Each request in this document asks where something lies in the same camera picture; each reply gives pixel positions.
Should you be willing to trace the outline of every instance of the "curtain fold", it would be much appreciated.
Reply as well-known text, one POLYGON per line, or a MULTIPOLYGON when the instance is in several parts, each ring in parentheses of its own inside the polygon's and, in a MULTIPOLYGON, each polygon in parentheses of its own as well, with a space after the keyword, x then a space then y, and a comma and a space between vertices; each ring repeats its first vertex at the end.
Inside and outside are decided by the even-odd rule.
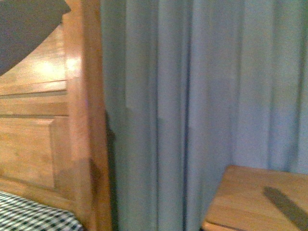
POLYGON ((198 230, 230 164, 308 173, 307 5, 103 1, 119 230, 198 230))

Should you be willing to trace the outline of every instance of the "black and white checkered blanket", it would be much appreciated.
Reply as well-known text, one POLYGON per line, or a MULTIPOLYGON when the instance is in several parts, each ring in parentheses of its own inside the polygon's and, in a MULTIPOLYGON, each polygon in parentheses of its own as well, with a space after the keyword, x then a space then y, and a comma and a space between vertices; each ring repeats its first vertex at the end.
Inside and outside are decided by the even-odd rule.
POLYGON ((0 231, 84 231, 71 212, 0 192, 0 231))

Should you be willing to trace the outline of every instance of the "dark object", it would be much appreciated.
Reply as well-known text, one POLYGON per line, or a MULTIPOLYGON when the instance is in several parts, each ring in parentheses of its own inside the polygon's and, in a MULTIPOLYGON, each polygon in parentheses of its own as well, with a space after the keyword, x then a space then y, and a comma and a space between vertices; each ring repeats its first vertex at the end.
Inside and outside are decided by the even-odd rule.
POLYGON ((115 157, 115 141, 116 134, 110 128, 109 115, 106 112, 106 131, 107 131, 107 148, 108 148, 108 166, 109 166, 109 180, 110 180, 110 201, 111 201, 111 216, 112 216, 112 230, 119 231, 119 212, 117 209, 116 196, 116 157, 115 157))
POLYGON ((301 231, 308 231, 308 214, 287 195, 271 187, 265 187, 263 194, 301 231))
POLYGON ((0 76, 41 44, 69 11, 64 0, 0 1, 0 76))

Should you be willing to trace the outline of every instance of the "wooden headboard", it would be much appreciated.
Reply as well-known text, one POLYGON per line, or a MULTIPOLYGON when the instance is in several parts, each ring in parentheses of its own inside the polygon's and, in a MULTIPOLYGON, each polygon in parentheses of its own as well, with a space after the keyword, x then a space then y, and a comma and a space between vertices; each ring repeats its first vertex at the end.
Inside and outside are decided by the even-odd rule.
POLYGON ((0 191, 110 231, 100 1, 66 2, 63 23, 0 77, 0 191))

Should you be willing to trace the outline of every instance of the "wooden nightstand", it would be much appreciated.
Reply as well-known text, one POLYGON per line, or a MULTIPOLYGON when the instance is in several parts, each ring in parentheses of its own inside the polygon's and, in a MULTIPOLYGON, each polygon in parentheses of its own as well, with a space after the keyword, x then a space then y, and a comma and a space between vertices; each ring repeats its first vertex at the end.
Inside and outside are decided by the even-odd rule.
POLYGON ((230 166, 205 231, 308 231, 308 175, 230 166))

